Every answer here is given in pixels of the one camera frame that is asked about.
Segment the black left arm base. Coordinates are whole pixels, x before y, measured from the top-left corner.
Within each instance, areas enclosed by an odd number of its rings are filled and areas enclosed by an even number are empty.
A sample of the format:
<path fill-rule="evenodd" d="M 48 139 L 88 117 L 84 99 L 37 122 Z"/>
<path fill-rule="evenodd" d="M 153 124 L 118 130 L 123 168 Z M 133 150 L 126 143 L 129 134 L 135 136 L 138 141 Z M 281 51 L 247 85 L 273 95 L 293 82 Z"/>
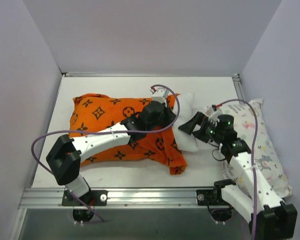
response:
<path fill-rule="evenodd" d="M 79 199 L 90 207 L 106 206 L 108 199 L 108 191 L 104 189 L 91 190 Z M 82 204 L 78 200 L 74 199 L 74 197 L 70 194 L 68 190 L 65 190 L 63 192 L 61 205 L 66 207 L 82 206 Z"/>

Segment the orange black-patterned pillowcase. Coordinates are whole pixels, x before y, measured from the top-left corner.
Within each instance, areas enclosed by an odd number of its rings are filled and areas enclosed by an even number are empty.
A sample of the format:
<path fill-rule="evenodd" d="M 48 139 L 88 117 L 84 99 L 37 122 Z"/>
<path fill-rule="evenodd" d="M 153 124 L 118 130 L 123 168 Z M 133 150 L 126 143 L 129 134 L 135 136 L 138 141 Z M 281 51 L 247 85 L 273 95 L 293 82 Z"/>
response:
<path fill-rule="evenodd" d="M 99 132 L 140 112 L 150 98 L 111 98 L 103 94 L 87 93 L 73 99 L 74 110 L 69 120 L 69 137 L 79 137 L 80 131 Z M 187 162 L 177 145 L 172 128 L 159 133 L 150 133 L 136 143 L 117 146 L 95 154 L 81 163 L 141 161 L 150 159 L 169 168 L 171 175 L 182 174 Z"/>

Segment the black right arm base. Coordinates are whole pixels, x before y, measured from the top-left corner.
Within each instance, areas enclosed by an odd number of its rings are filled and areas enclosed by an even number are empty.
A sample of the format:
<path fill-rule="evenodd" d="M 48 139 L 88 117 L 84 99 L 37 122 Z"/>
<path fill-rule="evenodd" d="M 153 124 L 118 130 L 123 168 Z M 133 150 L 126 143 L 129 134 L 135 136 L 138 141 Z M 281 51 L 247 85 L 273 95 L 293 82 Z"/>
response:
<path fill-rule="evenodd" d="M 212 188 L 198 189 L 195 193 L 198 206 L 230 206 L 228 202 L 222 199 L 221 194 Z"/>

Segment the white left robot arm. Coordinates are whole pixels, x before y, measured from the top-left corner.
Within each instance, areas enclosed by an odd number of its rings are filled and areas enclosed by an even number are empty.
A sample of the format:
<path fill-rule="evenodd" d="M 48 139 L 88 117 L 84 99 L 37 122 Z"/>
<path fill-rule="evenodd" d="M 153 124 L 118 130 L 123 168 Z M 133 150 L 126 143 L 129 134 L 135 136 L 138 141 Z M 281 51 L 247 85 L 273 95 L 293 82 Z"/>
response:
<path fill-rule="evenodd" d="M 81 163 L 86 159 L 114 147 L 135 143 L 154 132 L 174 123 L 176 115 L 166 104 L 152 100 L 142 111 L 116 123 L 112 127 L 88 135 L 57 138 L 46 157 L 46 162 L 60 186 L 73 194 L 80 206 L 91 201 L 92 191 L 80 174 Z"/>

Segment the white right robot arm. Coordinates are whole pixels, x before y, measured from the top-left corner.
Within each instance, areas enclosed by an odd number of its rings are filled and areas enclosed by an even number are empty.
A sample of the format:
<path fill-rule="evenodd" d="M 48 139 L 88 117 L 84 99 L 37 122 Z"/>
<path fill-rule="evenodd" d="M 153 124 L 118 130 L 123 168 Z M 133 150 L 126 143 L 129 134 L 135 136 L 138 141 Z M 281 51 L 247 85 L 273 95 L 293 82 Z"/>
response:
<path fill-rule="evenodd" d="M 297 209 L 286 204 L 254 164 L 253 151 L 238 137 L 232 115 L 197 112 L 178 129 L 204 143 L 218 144 L 227 163 L 238 171 L 248 194 L 226 179 L 214 183 L 211 197 L 218 205 L 229 204 L 245 219 L 253 240 L 287 240 L 294 236 Z"/>

